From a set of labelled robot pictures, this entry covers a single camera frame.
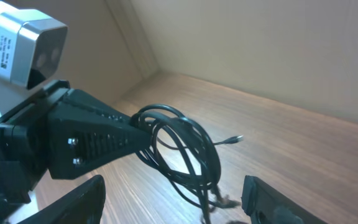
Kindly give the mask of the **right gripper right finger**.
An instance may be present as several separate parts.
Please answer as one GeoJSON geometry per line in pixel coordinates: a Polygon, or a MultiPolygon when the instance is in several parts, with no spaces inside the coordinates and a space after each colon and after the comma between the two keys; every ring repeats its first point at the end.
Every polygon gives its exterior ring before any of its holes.
{"type": "Polygon", "coordinates": [[[326,224],[256,176],[245,176],[241,199],[252,224],[326,224]]]}

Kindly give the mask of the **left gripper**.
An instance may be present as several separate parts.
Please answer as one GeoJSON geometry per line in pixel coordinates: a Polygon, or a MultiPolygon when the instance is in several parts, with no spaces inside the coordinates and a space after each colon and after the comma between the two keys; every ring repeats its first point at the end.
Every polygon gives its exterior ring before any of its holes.
{"type": "Polygon", "coordinates": [[[66,180],[150,147],[151,135],[129,116],[69,89],[68,81],[54,80],[19,101],[3,96],[12,106],[0,116],[0,223],[31,203],[48,167],[48,141],[50,175],[66,180]]]}

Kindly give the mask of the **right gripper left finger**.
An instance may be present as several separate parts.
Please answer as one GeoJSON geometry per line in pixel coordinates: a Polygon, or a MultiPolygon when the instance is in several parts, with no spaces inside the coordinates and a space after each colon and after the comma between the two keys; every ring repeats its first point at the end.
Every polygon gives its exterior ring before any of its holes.
{"type": "Polygon", "coordinates": [[[99,224],[105,200],[104,178],[95,175],[19,224],[99,224]]]}

